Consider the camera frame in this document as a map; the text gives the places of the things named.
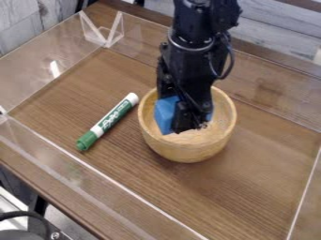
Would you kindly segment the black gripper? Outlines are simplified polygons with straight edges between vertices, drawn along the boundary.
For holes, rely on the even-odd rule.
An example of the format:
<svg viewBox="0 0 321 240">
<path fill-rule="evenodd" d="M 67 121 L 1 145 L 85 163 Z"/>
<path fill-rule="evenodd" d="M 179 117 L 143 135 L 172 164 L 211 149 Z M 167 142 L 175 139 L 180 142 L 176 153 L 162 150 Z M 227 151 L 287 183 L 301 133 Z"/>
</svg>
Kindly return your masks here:
<svg viewBox="0 0 321 240">
<path fill-rule="evenodd" d="M 174 36 L 160 45 L 156 67 L 157 98 L 179 96 L 174 103 L 171 131 L 202 128 L 212 117 L 211 86 L 234 67 L 228 32 L 218 33 L 202 48 L 179 45 Z"/>
</svg>

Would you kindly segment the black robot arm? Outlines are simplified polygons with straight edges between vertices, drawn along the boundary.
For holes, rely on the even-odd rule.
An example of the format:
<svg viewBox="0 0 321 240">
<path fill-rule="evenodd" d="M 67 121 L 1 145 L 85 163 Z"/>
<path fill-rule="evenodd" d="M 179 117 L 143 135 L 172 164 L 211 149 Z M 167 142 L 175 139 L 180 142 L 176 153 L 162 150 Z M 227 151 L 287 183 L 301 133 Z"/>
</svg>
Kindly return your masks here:
<svg viewBox="0 0 321 240">
<path fill-rule="evenodd" d="M 153 119 L 164 135 L 203 128 L 211 120 L 211 86 L 234 65 L 231 35 L 236 0 L 172 0 L 174 18 L 160 43 Z"/>
</svg>

